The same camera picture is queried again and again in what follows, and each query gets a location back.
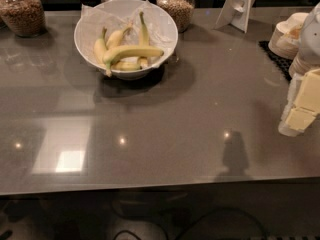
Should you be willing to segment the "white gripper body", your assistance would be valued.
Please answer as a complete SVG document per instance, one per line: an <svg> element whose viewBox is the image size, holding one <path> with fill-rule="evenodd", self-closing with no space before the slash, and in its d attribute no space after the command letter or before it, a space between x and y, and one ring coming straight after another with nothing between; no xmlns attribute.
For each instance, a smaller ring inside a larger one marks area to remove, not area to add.
<svg viewBox="0 0 320 240"><path fill-rule="evenodd" d="M288 137L296 137L300 134L299 131L291 129L286 123L286 119L289 115L290 110L293 108L293 102L298 94L302 83L303 76L301 74L295 73L290 81L288 94L287 94L287 104L284 107L281 120L278 126L278 131L280 134Z"/></svg>

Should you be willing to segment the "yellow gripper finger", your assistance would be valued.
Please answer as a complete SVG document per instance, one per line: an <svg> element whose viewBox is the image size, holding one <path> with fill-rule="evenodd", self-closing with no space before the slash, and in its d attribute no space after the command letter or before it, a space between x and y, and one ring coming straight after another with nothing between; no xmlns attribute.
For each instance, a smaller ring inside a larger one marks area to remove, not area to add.
<svg viewBox="0 0 320 240"><path fill-rule="evenodd" d="M304 108L292 108L285 120L290 129L306 130L316 119L317 114Z"/></svg>
<svg viewBox="0 0 320 240"><path fill-rule="evenodd" d="M317 115L320 113L320 69L313 69L304 75L295 74L298 92L293 102L294 109Z"/></svg>

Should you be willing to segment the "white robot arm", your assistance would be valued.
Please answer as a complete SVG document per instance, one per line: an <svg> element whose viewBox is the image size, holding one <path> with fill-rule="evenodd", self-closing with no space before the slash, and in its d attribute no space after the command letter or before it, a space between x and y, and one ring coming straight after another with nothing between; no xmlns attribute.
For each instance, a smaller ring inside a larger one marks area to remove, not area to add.
<svg viewBox="0 0 320 240"><path fill-rule="evenodd" d="M306 17L298 38L298 52L289 67L287 105L278 131L302 134L320 115L320 3Z"/></svg>

